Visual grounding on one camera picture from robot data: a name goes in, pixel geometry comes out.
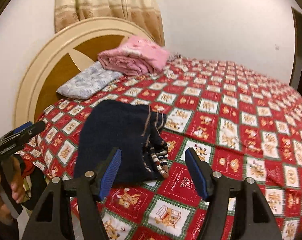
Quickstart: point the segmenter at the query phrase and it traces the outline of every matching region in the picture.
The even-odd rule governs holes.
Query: navy blue garment
[[[81,131],[74,178],[94,170],[113,147],[122,152],[115,184],[167,178],[168,149],[159,134],[165,122],[166,115],[152,112],[150,106],[102,101]]]

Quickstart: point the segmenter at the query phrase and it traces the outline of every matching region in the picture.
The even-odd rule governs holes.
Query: silver screw
[[[222,174],[218,171],[214,171],[212,174],[215,178],[221,178],[221,176],[222,176]]]
[[[53,183],[58,183],[60,181],[60,178],[59,177],[54,177],[53,179],[52,179],[52,182]]]
[[[249,183],[249,184],[254,184],[254,183],[255,183],[255,180],[254,180],[253,178],[251,178],[251,177],[248,177],[248,178],[247,178],[247,183]]]
[[[85,177],[91,178],[94,176],[94,172],[93,171],[87,171],[85,172]]]

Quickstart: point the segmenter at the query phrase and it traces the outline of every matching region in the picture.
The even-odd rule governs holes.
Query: cream headboard frame
[[[114,17],[83,20],[57,33],[36,55],[22,79],[14,127],[36,121],[39,113],[61,98],[55,92],[60,85],[96,61],[100,51],[116,48],[131,35],[153,41],[136,24]]]

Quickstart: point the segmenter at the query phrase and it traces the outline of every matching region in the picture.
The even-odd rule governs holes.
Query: bed sheet
[[[62,99],[41,117],[45,131],[20,154],[49,177],[72,178],[79,134],[102,100],[148,104],[168,115],[170,176],[111,190],[98,205],[110,238],[196,239],[208,203],[196,194],[184,153],[227,177],[253,177],[283,239],[302,228],[302,97],[293,88],[234,62],[176,59],[161,74],[122,77],[86,101]],[[78,215],[76,200],[72,210]],[[233,223],[231,198],[225,232]]]

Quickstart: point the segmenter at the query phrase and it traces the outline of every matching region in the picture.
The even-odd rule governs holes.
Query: beige curtain
[[[164,46],[161,13],[156,0],[55,0],[55,31],[83,19],[113,16],[134,22]]]

